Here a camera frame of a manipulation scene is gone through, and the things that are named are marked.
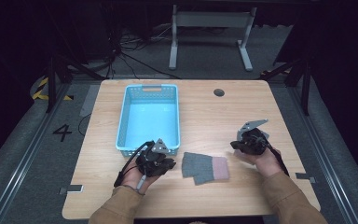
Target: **metal track on floor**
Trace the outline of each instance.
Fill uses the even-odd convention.
[[[327,156],[326,150],[324,149],[324,145],[322,144],[322,141],[320,140],[312,124],[312,121],[310,120],[310,117],[305,116],[303,113],[299,93],[296,91],[295,88],[287,88],[287,90],[289,91],[291,99],[295,103],[296,112],[300,115],[305,127],[307,128],[312,144],[315,146],[314,152],[316,158],[321,165],[322,171],[324,172],[324,176],[337,201],[342,216],[344,217],[346,223],[358,223],[358,217],[356,216],[351,202],[349,201],[347,194],[342,187],[342,183],[339,180],[336,171],[334,170],[333,164]]]
[[[60,103],[62,102],[66,92],[69,89],[69,84],[62,84],[58,90],[57,94],[57,102],[55,106],[51,108],[51,111],[43,117],[39,128],[37,129],[31,144],[28,146],[27,150],[24,153],[19,165],[17,166],[16,170],[13,172],[10,180],[0,198],[0,223],[2,222],[8,208],[10,207],[11,203],[13,202],[14,197],[17,194],[17,191],[20,189],[21,183],[24,180],[25,176],[31,164],[34,160],[34,157],[37,154],[37,151],[40,148],[41,141],[43,136],[50,124],[51,120],[54,118],[54,115],[59,107]]]

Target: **person's hand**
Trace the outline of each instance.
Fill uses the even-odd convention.
[[[261,155],[248,155],[236,149],[234,155],[251,164],[255,164],[258,172],[264,177],[269,177],[282,170],[278,160],[275,158],[275,155],[272,154],[271,150],[268,148],[266,148],[264,153]]]
[[[136,189],[136,187],[138,186],[138,183],[141,180],[143,174],[138,170],[138,167],[135,166],[135,161],[131,161],[130,164],[127,166],[127,169],[124,173],[126,173],[127,171],[128,172],[124,175],[123,182],[121,183],[122,186],[130,186],[133,189]],[[159,176],[147,177],[138,192],[141,194],[145,194],[149,186],[153,184],[157,179],[159,179]]]

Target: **person's right arm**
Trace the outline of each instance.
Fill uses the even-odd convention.
[[[259,173],[265,177],[262,189],[281,224],[327,223],[295,182],[282,171],[269,149],[260,156],[244,155],[244,158],[255,164]]]

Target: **tan sleeve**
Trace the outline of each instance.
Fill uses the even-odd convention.
[[[113,189],[112,197],[89,218],[89,224],[131,224],[143,195],[128,187]]]
[[[263,190],[280,223],[327,223],[301,189],[284,172],[266,179]]]

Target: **gray carpet floor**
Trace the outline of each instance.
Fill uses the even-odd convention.
[[[113,78],[169,78],[161,73],[168,73],[182,79],[255,79],[264,70],[273,69],[272,65],[284,39],[291,27],[255,27],[248,42],[247,50],[253,63],[254,71],[246,72],[241,62],[236,41],[241,39],[242,31],[238,29],[218,30],[202,29],[181,30],[179,35],[179,52],[177,69],[168,69],[171,36],[150,43],[142,49],[124,51],[137,60],[150,65],[151,69],[133,59],[121,56],[113,63]],[[107,69],[99,72],[107,74]],[[337,199],[329,187],[321,164],[318,162],[315,145],[304,124],[304,116],[298,110],[301,83],[296,88],[286,88],[283,84],[285,75],[274,77],[268,83],[282,112],[289,133],[307,173],[315,177],[312,184],[322,207],[322,214],[329,223],[348,222],[343,216]],[[35,81],[30,90],[32,94],[40,79]],[[62,187],[70,184],[76,167],[76,160],[87,130],[90,116],[100,82],[85,75],[75,75],[67,90],[67,95],[74,95],[72,101],[58,104],[47,130],[41,136],[40,148],[33,157],[33,162],[21,180],[20,188],[2,215],[1,223],[87,223],[87,220],[65,220],[62,207],[65,195],[59,194]],[[34,134],[46,117],[47,101],[35,100],[34,105],[19,122],[16,129],[0,150],[0,198],[7,183],[14,174],[21,158],[33,141]],[[342,188],[358,218],[358,167],[343,142],[336,125],[332,121],[317,86],[311,82],[310,115],[306,117],[315,128],[328,158],[332,162]],[[68,125],[70,134],[61,142],[61,135],[53,134],[62,125]],[[263,217],[264,223],[278,223],[275,216]]]

